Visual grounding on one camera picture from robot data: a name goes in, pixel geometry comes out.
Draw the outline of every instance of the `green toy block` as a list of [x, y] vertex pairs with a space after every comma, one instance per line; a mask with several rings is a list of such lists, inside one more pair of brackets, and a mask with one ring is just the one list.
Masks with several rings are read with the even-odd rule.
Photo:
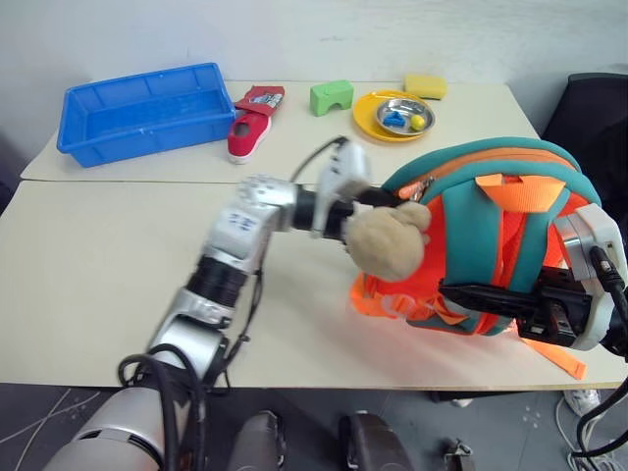
[[310, 88], [310, 111], [314, 116], [327, 114], [336, 104], [348, 110], [352, 101], [353, 85], [347, 80], [328, 81]]

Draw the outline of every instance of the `beige plush toy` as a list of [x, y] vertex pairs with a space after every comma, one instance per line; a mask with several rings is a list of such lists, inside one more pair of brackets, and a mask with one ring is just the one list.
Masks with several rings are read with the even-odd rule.
[[349, 221], [346, 247], [355, 264], [368, 275], [399, 282], [423, 262], [429, 237], [430, 210], [408, 201], [396, 208], [375, 208]]

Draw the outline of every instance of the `backpack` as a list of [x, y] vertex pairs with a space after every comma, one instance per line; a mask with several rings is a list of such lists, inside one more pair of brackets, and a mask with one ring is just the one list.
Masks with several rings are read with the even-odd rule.
[[402, 282], [360, 274], [350, 291], [353, 307], [461, 335], [493, 336], [512, 319], [452, 304], [439, 293], [440, 281], [531, 292], [542, 267], [563, 259], [551, 222], [601, 204], [567, 151], [524, 137], [430, 152], [401, 167], [382, 188], [404, 199], [415, 195], [430, 209], [430, 242], [419, 269]]

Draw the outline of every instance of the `red shoe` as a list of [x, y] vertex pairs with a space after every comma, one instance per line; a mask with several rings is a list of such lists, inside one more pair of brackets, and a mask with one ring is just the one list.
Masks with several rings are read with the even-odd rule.
[[245, 113], [232, 124], [227, 136], [229, 160], [245, 164], [271, 128], [271, 118], [261, 113]]

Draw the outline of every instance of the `stainless steel bowl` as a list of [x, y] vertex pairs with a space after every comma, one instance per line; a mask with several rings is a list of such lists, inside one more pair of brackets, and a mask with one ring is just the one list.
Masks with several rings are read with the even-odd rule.
[[[399, 115], [405, 120], [405, 125], [402, 127], [386, 126], [384, 124], [384, 118], [397, 111]], [[420, 115], [425, 120], [425, 127], [417, 131], [410, 126], [410, 120], [414, 115]], [[425, 103], [416, 100], [410, 100], [409, 98], [393, 98], [383, 102], [375, 112], [375, 119], [379, 125], [388, 132], [398, 135], [419, 135], [427, 132], [436, 121], [434, 112]]]

